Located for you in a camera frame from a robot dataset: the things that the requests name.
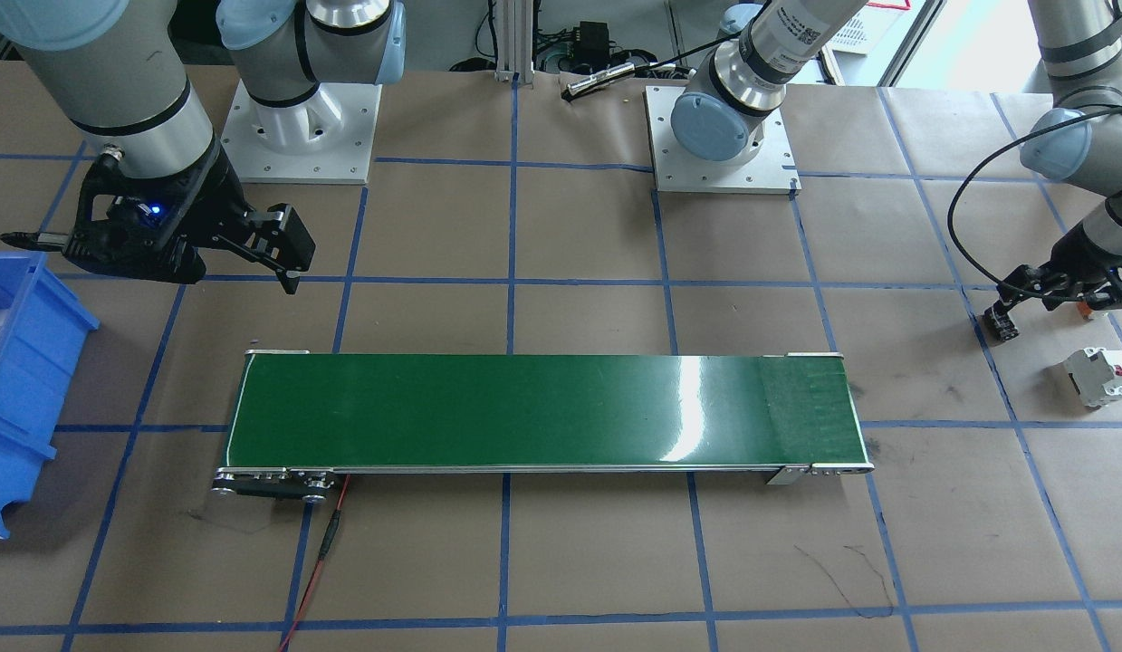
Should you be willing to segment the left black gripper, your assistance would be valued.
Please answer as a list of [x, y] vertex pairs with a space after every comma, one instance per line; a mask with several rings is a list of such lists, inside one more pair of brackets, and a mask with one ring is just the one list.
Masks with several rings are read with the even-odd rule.
[[984, 310], [984, 329], [997, 342], [1019, 337], [1011, 310], [1032, 299], [1042, 300], [1046, 310], [1069, 300], [1098, 312], [1122, 310], [1122, 256], [1093, 244], [1085, 227], [1072, 228], [1059, 240], [1059, 270], [1021, 264], [1001, 281], [996, 301]]

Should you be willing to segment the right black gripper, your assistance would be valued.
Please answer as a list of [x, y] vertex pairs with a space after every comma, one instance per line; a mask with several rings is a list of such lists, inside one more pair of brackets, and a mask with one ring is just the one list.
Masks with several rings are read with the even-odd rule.
[[261, 264], [287, 294], [311, 269], [316, 244], [292, 204], [254, 211], [217, 139], [183, 172], [150, 180], [123, 174], [123, 158], [102, 153], [82, 181], [76, 264], [140, 281], [197, 283], [200, 247]]

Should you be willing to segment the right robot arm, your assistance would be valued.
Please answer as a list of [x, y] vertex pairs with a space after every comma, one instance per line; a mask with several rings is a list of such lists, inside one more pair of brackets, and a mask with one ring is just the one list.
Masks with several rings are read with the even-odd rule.
[[407, 8], [402, 1], [221, 1], [220, 42], [252, 116], [217, 135], [171, 40], [173, 1], [0, 1], [0, 34], [31, 67], [96, 153], [81, 182], [68, 235], [2, 235], [3, 244], [59, 252], [96, 275], [193, 284], [200, 249], [224, 249], [297, 290], [316, 244], [295, 206], [257, 210], [229, 154], [258, 151], [328, 172], [330, 153], [370, 144], [355, 134], [362, 101], [338, 88], [399, 82]]

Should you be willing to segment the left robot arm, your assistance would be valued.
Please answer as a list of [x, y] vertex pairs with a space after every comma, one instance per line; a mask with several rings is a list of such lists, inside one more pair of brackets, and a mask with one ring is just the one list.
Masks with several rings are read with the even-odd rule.
[[1054, 105], [1021, 144], [1021, 164], [1102, 203], [1054, 244], [1048, 261], [1003, 278], [983, 315], [1000, 341], [1019, 334], [1011, 310], [1031, 299], [1050, 311], [1068, 300], [1122, 310], [1122, 8], [1031, 1], [1029, 11]]

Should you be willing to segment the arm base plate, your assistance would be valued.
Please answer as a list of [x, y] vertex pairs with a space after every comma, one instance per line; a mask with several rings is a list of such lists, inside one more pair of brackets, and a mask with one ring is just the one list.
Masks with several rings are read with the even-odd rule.
[[266, 107], [238, 85], [220, 139], [245, 183], [365, 186], [381, 88], [329, 83], [297, 105]]
[[801, 190], [785, 120], [758, 125], [705, 92], [644, 91], [653, 175], [664, 193], [785, 195]]

